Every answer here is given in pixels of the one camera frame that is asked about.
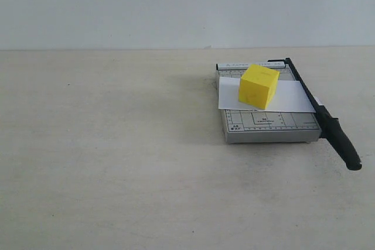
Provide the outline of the yellow foam cube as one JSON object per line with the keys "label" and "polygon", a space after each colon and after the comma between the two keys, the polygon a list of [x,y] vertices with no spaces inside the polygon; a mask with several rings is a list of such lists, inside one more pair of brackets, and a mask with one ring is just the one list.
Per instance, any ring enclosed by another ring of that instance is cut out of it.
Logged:
{"label": "yellow foam cube", "polygon": [[238,100],[259,109],[266,109],[273,99],[279,71],[251,64],[240,78]]}

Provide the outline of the white paper sheet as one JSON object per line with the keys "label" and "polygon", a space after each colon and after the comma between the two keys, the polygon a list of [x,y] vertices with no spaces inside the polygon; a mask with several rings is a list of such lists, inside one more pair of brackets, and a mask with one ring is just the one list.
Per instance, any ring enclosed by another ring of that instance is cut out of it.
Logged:
{"label": "white paper sheet", "polygon": [[238,99],[239,78],[219,78],[218,109],[315,113],[315,110],[299,81],[279,80],[276,93],[266,109],[240,102]]}

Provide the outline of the black cutter blade lever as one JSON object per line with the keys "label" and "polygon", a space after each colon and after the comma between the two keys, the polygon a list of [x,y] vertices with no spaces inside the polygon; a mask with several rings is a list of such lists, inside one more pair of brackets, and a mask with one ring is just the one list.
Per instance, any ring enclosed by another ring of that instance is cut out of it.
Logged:
{"label": "black cutter blade lever", "polygon": [[329,111],[324,105],[319,105],[315,97],[310,92],[309,88],[303,81],[298,70],[294,66],[292,60],[287,57],[285,59],[271,59],[268,62],[283,62],[289,65],[294,77],[297,81],[301,83],[308,99],[310,100],[314,110],[315,118],[321,128],[320,138],[326,139],[332,148],[338,153],[341,159],[345,162],[348,170],[358,171],[362,168],[362,161],[358,155],[356,149],[354,148],[352,142],[344,133],[342,127],[340,126],[339,119],[331,116]]}

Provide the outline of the grey paper cutter base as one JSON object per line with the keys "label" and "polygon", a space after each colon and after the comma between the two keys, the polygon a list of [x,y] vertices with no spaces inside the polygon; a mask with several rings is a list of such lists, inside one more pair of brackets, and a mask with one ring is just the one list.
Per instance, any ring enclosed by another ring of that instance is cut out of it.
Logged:
{"label": "grey paper cutter base", "polygon": [[[279,80],[294,81],[295,76],[283,60],[256,63],[280,72]],[[250,63],[216,64],[219,96],[221,77],[240,78]],[[315,142],[321,128],[313,113],[269,112],[221,109],[223,131],[227,143]]]}

